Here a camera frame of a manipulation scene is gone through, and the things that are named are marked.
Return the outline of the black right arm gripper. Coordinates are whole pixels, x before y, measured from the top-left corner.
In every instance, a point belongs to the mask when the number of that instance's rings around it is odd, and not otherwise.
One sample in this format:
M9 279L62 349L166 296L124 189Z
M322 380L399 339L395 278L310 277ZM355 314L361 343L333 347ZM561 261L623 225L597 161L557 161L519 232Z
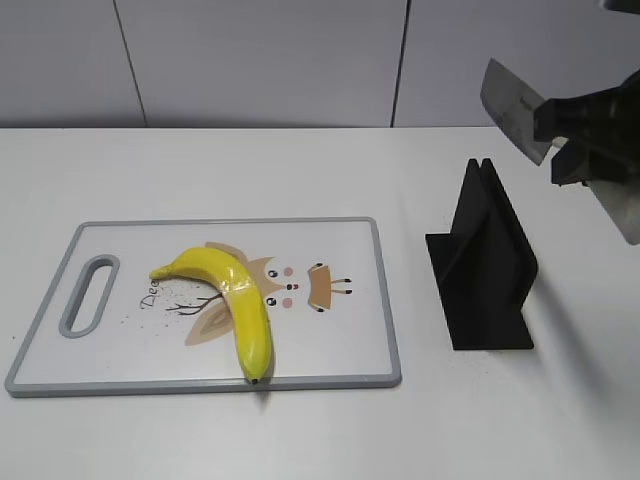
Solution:
M567 140L551 159L551 182L625 183L639 176L639 71L617 87L550 98L533 114L536 141ZM591 148L574 141L593 144Z

